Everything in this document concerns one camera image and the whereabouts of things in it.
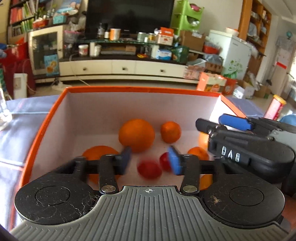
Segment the yellowish orange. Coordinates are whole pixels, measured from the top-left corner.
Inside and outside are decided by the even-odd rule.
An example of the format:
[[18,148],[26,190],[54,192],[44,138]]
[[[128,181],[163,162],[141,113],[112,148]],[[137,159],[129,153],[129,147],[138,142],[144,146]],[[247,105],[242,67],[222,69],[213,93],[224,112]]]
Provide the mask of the yellowish orange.
[[[201,147],[193,147],[188,150],[188,154],[195,155],[202,161],[209,161],[209,155],[206,150],[204,150]],[[207,173],[207,169],[204,169],[202,167],[200,174],[200,182],[199,182],[199,190],[203,191],[208,189],[213,184],[213,175],[210,173]]]

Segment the red tomato back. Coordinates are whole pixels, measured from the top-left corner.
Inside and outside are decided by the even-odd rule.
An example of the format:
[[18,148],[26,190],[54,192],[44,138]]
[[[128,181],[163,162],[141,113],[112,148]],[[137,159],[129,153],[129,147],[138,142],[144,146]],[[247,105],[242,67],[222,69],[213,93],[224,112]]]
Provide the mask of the red tomato back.
[[171,165],[168,159],[168,152],[163,153],[159,158],[159,164],[163,171],[171,172]]

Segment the red tomato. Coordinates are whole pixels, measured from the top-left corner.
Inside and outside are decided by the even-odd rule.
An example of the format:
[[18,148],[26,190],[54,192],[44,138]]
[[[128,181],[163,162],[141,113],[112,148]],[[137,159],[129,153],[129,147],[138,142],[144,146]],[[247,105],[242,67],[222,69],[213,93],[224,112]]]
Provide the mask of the red tomato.
[[171,172],[171,165],[168,159],[168,152],[163,153],[159,158],[159,164],[163,171]]
[[141,177],[149,180],[157,179],[162,175],[161,168],[152,160],[142,160],[137,166],[137,171]]

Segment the red tomato front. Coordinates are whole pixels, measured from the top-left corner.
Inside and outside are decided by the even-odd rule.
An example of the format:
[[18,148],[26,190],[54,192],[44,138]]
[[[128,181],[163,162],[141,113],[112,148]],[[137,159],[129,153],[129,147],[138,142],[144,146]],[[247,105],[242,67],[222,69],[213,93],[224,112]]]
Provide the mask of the red tomato front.
[[142,160],[137,166],[137,171],[141,177],[149,180],[157,179],[162,175],[161,168],[152,160]]

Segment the red snack canister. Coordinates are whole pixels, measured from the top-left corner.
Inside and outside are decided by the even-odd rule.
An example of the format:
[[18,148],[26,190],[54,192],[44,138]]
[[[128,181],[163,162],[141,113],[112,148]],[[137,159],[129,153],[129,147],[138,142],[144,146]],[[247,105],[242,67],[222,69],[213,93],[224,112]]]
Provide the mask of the red snack canister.
[[281,110],[286,104],[287,102],[283,98],[275,94],[267,111],[265,112],[264,118],[276,121],[280,116]]

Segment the orange fruit gift box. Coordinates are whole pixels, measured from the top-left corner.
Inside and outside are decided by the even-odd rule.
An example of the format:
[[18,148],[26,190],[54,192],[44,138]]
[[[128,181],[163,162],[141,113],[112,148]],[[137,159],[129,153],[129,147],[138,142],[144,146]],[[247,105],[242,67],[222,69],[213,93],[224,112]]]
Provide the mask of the orange fruit gift box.
[[218,74],[202,72],[197,85],[198,91],[222,93],[227,79]]

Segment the orange cardboard box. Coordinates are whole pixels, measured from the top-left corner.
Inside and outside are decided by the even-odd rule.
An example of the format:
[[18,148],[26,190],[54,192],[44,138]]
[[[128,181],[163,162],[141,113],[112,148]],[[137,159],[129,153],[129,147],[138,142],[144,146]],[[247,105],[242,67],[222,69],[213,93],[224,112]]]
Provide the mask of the orange cardboard box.
[[293,240],[295,128],[211,92],[72,87],[30,150],[17,240]]

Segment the white chest freezer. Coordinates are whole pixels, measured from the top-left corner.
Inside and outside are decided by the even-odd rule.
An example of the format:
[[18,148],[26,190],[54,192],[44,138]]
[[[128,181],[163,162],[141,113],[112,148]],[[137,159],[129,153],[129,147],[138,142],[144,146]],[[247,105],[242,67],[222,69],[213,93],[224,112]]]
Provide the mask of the white chest freezer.
[[223,58],[221,74],[227,78],[243,80],[251,58],[252,46],[233,34],[210,30],[209,40],[220,48]]

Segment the brown cardboard box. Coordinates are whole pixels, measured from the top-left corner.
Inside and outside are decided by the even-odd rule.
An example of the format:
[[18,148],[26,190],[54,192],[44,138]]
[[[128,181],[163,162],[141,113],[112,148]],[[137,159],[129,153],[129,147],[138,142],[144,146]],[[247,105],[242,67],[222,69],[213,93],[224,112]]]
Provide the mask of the brown cardboard box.
[[180,44],[182,46],[188,47],[190,50],[194,51],[202,51],[204,42],[205,42],[205,34],[201,34],[198,32],[191,32],[182,30],[180,32]]

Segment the white power strip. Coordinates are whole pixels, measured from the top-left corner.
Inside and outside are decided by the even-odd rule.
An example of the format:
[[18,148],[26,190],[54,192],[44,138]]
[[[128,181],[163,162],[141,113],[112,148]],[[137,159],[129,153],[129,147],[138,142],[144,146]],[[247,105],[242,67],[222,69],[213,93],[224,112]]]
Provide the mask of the white power strip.
[[57,85],[53,85],[52,89],[55,91],[63,92],[66,88],[70,88],[70,87],[72,87],[72,86],[59,82]]

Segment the blue plaid bed sheet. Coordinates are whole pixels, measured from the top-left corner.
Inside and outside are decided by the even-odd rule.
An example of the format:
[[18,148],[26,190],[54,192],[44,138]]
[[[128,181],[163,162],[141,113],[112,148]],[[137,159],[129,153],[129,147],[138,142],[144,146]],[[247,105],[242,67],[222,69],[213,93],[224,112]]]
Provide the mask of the blue plaid bed sheet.
[[182,129],[176,146],[186,152],[197,145],[195,121],[216,122],[224,113],[248,117],[263,116],[263,111],[245,99],[141,92],[85,92],[10,100],[12,122],[1,131],[1,225],[11,230],[20,223],[14,208],[27,157],[47,114],[56,107],[43,139],[48,161],[36,161],[30,179],[36,179],[93,146],[121,150],[118,131],[134,118],[148,121],[159,131],[166,121]]

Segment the wooden bookshelf right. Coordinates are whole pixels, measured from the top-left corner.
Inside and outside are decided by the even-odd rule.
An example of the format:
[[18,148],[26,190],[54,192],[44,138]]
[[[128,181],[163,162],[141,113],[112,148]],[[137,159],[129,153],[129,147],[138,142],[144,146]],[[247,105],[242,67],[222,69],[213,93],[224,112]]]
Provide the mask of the wooden bookshelf right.
[[244,0],[238,37],[253,44],[261,55],[264,55],[272,15],[258,0]]

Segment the white tv stand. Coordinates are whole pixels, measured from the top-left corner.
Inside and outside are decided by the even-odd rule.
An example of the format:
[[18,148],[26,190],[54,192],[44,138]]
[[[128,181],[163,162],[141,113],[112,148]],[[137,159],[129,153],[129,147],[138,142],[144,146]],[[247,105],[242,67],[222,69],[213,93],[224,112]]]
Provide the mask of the white tv stand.
[[164,51],[172,46],[157,43],[110,40],[83,40],[63,42],[63,58],[59,60],[59,74],[34,75],[42,79],[60,77],[61,80],[152,80],[197,83],[186,62],[176,56],[165,60]]

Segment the green stacked storage bins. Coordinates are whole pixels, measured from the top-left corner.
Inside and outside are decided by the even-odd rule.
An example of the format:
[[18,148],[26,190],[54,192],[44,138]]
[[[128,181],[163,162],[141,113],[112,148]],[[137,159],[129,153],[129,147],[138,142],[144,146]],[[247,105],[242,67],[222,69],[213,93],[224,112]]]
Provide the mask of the green stacked storage bins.
[[203,10],[203,7],[190,1],[177,1],[171,17],[171,29],[174,29],[175,35],[181,31],[199,30]]

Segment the clear glass jar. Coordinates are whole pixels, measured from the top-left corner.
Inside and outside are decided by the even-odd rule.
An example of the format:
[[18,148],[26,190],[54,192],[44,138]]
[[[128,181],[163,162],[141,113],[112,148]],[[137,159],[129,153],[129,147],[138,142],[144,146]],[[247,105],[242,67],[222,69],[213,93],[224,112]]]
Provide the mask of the clear glass jar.
[[7,108],[6,105],[6,100],[4,98],[4,92],[0,88],[1,91],[1,99],[0,99],[0,130],[2,131],[7,127],[7,125],[12,121],[13,117],[9,109]]

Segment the white paper bag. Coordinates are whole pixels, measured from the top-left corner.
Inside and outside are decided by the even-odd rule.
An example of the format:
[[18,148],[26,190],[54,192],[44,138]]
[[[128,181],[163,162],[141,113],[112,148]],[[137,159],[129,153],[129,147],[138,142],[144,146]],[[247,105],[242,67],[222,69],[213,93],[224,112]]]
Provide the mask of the white paper bag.
[[14,99],[27,97],[27,80],[28,75],[26,73],[14,74]]

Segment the black flat television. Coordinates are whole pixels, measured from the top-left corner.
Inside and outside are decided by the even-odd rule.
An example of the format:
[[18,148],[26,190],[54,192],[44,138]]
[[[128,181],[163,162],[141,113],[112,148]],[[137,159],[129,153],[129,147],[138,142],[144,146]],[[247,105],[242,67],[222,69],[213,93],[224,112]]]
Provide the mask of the black flat television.
[[173,7],[174,1],[165,0],[89,1],[85,36],[95,38],[100,26],[105,30],[121,29],[129,34],[168,28]]

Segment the white glass door cabinet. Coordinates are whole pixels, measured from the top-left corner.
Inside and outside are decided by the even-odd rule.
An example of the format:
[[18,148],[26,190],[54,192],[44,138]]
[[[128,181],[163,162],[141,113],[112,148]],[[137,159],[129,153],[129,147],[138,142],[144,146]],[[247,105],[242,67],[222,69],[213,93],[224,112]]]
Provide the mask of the white glass door cabinet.
[[65,27],[65,25],[57,25],[29,32],[29,57],[34,75],[59,74],[59,60],[63,58]]

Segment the red shopping bag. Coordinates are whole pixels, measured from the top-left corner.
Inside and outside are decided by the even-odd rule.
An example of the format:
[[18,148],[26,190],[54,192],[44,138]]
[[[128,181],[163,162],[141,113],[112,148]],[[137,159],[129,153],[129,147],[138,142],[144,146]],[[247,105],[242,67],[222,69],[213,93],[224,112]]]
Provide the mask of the red shopping bag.
[[4,82],[6,84],[8,94],[10,94],[11,97],[14,96],[14,74],[25,73],[28,75],[27,84],[29,85],[29,88],[27,89],[27,94],[29,96],[33,95],[34,91],[36,90],[36,84],[31,62],[29,59],[28,42],[16,45],[14,47],[8,47],[4,44],[1,44],[1,47],[6,47],[6,49],[4,50],[4,52],[6,53],[6,57],[1,58],[1,68],[3,69]]

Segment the dark bookshelf left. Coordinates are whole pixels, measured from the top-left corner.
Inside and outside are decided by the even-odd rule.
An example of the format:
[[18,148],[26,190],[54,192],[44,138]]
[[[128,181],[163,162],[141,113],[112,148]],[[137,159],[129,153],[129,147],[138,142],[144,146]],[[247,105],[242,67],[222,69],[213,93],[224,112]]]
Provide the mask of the dark bookshelf left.
[[42,1],[10,1],[8,12],[7,43],[15,44],[33,29]]

